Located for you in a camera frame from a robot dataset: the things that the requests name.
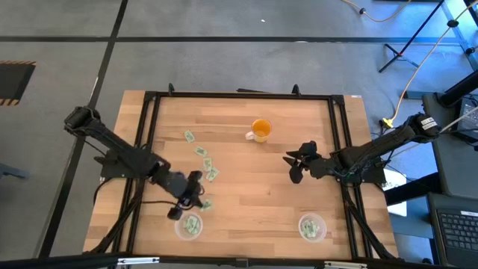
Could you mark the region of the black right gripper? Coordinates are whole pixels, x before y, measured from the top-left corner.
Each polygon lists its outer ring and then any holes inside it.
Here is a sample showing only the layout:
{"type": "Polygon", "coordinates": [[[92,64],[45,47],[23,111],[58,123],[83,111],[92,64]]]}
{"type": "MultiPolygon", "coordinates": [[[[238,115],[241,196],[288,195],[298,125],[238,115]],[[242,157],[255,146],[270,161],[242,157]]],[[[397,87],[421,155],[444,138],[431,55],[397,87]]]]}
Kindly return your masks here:
{"type": "Polygon", "coordinates": [[[287,151],[285,154],[282,159],[291,166],[289,176],[294,184],[302,181],[304,170],[316,179],[335,175],[336,163],[333,158],[323,158],[322,155],[309,150],[287,151]]]}

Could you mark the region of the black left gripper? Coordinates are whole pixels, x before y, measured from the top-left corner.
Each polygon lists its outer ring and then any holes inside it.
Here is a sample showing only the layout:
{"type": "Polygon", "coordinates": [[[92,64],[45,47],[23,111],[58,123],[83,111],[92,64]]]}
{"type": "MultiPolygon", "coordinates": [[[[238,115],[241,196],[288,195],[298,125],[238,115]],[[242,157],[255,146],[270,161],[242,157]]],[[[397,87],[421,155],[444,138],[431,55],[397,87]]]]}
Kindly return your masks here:
{"type": "Polygon", "coordinates": [[[178,200],[182,209],[201,208],[201,196],[205,193],[199,182],[201,178],[200,170],[190,172],[189,176],[178,171],[166,171],[161,173],[161,187],[178,200]]]}

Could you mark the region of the clear plastic bowl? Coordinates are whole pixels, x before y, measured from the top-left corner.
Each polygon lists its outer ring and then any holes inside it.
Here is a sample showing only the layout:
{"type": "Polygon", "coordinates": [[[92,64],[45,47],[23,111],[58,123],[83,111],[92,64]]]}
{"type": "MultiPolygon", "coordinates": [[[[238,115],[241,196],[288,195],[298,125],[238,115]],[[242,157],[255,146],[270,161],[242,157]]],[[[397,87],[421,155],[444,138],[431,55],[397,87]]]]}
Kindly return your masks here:
{"type": "Polygon", "coordinates": [[[299,219],[299,223],[298,223],[298,230],[299,230],[299,234],[301,235],[301,237],[306,240],[307,242],[310,242],[310,243],[319,243],[321,242],[325,237],[326,237],[326,233],[327,233],[327,227],[326,227],[326,223],[325,223],[325,220],[319,215],[319,214],[316,214],[316,213],[306,213],[304,214],[300,219],[299,219]],[[317,226],[318,226],[318,233],[317,233],[317,236],[315,238],[308,238],[303,232],[302,232],[302,222],[304,220],[313,220],[317,226]]]}
{"type": "Polygon", "coordinates": [[[181,216],[181,219],[180,220],[177,220],[175,222],[175,232],[177,234],[177,236],[181,239],[181,240],[184,240],[184,241],[193,241],[195,239],[197,239],[199,237],[199,235],[201,234],[202,232],[202,229],[203,229],[203,221],[202,221],[202,218],[196,213],[196,212],[184,212],[181,216]],[[188,217],[188,216],[194,216],[197,218],[197,220],[199,221],[200,223],[200,226],[199,226],[199,232],[195,235],[192,235],[190,234],[186,229],[184,229],[183,227],[183,222],[185,221],[185,219],[188,217]]]}

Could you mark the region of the yellow and white mug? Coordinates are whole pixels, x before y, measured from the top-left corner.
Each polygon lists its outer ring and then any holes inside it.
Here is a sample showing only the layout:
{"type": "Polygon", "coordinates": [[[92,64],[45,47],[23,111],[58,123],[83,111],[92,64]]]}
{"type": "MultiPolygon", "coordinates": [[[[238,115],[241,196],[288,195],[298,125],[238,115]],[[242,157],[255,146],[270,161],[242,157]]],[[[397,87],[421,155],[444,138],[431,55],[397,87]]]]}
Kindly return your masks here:
{"type": "Polygon", "coordinates": [[[265,119],[257,119],[251,125],[251,131],[245,134],[247,140],[253,140],[257,143],[264,143],[270,133],[272,132],[272,125],[270,121],[265,119]]]}

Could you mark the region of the black front crossbar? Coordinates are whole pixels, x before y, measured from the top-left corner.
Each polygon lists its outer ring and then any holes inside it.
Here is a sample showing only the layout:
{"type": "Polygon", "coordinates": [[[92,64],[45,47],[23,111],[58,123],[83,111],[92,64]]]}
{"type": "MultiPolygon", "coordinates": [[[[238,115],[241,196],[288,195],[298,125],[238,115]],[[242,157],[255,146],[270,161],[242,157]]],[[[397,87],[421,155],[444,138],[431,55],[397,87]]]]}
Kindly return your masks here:
{"type": "MultiPolygon", "coordinates": [[[[159,257],[155,264],[216,265],[233,268],[251,268],[254,266],[311,267],[323,269],[325,261],[320,259],[259,259],[259,258],[213,258],[185,256],[134,256],[128,253],[85,253],[75,256],[42,257],[0,261],[0,269],[100,269],[117,267],[118,258],[159,257]]],[[[343,262],[367,264],[368,269],[460,269],[443,265],[410,263],[400,259],[357,258],[343,262]]]]}

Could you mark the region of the white paper sheet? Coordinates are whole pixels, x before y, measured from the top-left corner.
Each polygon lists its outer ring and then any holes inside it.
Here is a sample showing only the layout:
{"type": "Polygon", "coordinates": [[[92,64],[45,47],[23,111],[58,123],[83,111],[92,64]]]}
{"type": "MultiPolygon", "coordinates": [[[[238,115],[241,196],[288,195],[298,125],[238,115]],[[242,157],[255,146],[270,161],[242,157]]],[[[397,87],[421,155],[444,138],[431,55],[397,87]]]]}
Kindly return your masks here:
{"type": "MultiPolygon", "coordinates": [[[[381,184],[383,191],[388,191],[406,183],[406,177],[401,173],[388,169],[384,169],[383,172],[385,175],[385,183],[381,184]]],[[[401,202],[395,205],[389,205],[388,212],[397,216],[406,217],[407,204],[406,202],[401,202]]]]}

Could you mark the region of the black cart beam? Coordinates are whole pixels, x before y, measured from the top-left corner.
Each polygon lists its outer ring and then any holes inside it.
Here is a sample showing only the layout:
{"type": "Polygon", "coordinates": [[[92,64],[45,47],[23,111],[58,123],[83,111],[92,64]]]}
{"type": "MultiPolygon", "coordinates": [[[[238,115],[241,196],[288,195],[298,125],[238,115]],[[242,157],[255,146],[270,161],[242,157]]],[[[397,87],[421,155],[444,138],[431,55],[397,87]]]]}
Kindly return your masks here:
{"type": "Polygon", "coordinates": [[[428,193],[442,194],[438,173],[432,173],[420,179],[384,191],[387,205],[396,205],[407,200],[422,197],[428,193]]]}

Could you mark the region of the grey cart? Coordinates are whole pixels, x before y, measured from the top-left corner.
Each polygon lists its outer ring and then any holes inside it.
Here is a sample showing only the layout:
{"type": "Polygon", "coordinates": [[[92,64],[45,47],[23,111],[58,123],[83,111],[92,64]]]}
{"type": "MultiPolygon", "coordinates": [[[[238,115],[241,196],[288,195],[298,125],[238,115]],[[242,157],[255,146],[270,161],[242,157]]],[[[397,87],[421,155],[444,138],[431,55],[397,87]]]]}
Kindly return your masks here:
{"type": "MultiPolygon", "coordinates": [[[[424,111],[441,127],[457,117],[455,108],[442,107],[434,94],[422,98],[424,111]]],[[[451,134],[432,142],[441,188],[449,196],[478,199],[478,152],[451,134]]]]}

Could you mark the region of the black floor stand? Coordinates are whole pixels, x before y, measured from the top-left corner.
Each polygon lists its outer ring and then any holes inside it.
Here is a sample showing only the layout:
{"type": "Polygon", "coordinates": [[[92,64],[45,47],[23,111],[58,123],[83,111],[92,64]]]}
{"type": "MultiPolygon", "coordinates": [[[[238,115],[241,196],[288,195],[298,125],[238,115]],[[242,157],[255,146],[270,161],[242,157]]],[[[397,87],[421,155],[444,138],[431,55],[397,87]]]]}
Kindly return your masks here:
{"type": "Polygon", "coordinates": [[[435,13],[438,11],[438,9],[444,4],[444,0],[418,0],[418,1],[424,1],[424,2],[436,2],[437,5],[435,8],[432,10],[432,12],[428,15],[428,17],[422,22],[421,26],[416,30],[416,32],[410,37],[406,38],[406,44],[401,48],[400,51],[397,51],[393,46],[391,46],[388,43],[384,44],[384,47],[393,53],[392,59],[390,59],[383,67],[381,67],[378,72],[382,73],[384,72],[390,65],[397,61],[405,61],[406,63],[411,64],[415,69],[419,68],[419,64],[415,63],[414,61],[406,58],[404,56],[404,52],[407,50],[407,48],[413,43],[413,42],[419,42],[419,43],[431,43],[432,41],[436,41],[437,39],[433,39],[431,37],[426,37],[423,40],[418,40],[418,35],[419,33],[423,30],[423,28],[426,26],[426,24],[430,21],[430,19],[435,15],[435,13]]]}

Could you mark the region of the dark device with screen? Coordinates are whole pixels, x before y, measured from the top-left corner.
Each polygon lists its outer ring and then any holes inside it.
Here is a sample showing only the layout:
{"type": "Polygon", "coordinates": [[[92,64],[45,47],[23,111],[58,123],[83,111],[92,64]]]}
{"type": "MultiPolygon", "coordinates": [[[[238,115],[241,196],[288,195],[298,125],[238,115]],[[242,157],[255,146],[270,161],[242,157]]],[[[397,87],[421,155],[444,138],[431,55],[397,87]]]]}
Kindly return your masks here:
{"type": "MultiPolygon", "coordinates": [[[[472,95],[464,96],[457,105],[456,116],[460,117],[476,107],[478,107],[478,99],[472,95]]],[[[478,109],[456,124],[455,136],[468,143],[478,144],[478,109]]]]}

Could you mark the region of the thick black pole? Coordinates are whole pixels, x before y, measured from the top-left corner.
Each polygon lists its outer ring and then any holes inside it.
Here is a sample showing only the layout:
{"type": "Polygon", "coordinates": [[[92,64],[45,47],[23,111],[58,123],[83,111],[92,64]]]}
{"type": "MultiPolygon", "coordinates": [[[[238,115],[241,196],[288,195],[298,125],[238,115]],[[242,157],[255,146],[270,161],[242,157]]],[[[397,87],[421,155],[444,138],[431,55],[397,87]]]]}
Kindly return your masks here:
{"type": "Polygon", "coordinates": [[[478,70],[472,72],[438,97],[438,103],[444,107],[455,105],[465,95],[478,89],[478,70]]]}

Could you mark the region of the black floor hatch striped edge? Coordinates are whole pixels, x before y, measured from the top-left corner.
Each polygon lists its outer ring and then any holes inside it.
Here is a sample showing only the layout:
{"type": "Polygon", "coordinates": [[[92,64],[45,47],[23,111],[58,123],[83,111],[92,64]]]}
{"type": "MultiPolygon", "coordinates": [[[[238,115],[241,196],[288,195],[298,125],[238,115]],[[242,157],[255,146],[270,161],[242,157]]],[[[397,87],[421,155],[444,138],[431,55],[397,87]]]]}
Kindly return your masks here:
{"type": "Polygon", "coordinates": [[[0,106],[19,104],[35,68],[35,61],[0,61],[0,106]]]}

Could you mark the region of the silver bracket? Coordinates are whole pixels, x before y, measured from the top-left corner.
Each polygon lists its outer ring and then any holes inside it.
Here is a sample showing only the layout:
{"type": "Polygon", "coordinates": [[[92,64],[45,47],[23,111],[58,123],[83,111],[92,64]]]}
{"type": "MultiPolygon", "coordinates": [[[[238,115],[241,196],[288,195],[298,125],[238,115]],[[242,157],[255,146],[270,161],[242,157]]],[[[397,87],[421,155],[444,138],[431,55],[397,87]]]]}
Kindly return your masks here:
{"type": "Polygon", "coordinates": [[[129,258],[118,258],[117,265],[144,265],[144,264],[155,264],[159,263],[159,257],[129,257],[129,258]]]}
{"type": "Polygon", "coordinates": [[[325,261],[323,269],[368,269],[367,264],[343,261],[325,261]]]}

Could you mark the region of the black aluminium table frame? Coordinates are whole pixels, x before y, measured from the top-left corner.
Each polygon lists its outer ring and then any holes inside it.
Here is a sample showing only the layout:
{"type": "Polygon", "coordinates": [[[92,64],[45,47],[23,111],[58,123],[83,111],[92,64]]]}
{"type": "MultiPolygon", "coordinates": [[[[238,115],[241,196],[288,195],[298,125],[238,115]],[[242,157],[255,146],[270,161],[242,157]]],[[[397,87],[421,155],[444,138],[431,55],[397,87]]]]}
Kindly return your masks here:
{"type": "Polygon", "coordinates": [[[213,205],[199,216],[199,237],[181,240],[167,218],[170,195],[147,185],[139,212],[125,225],[119,248],[134,254],[213,258],[339,259],[367,256],[359,231],[348,232],[341,187],[335,179],[305,176],[295,185],[282,159],[289,150],[314,140],[320,153],[344,144],[341,115],[348,116],[352,142],[370,139],[363,101],[356,96],[318,100],[263,93],[162,93],[149,102],[144,92],[124,92],[115,117],[105,122],[129,143],[150,143],[174,170],[202,167],[194,150],[201,146],[220,171],[205,181],[206,200],[213,205]],[[257,119],[270,121],[264,143],[247,140],[257,119]],[[184,139],[193,132],[195,144],[184,139]],[[299,219],[319,214],[326,237],[310,243],[299,234],[299,219]]]}

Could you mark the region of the light blue metal rail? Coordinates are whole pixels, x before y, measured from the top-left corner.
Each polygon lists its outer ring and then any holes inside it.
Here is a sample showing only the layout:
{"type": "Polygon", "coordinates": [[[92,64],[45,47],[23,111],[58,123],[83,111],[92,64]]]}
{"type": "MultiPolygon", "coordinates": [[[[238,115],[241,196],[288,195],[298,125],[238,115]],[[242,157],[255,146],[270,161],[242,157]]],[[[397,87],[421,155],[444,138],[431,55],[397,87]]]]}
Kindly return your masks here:
{"type": "Polygon", "coordinates": [[[472,70],[478,70],[478,0],[444,0],[442,10],[447,20],[459,22],[452,32],[472,70]]]}

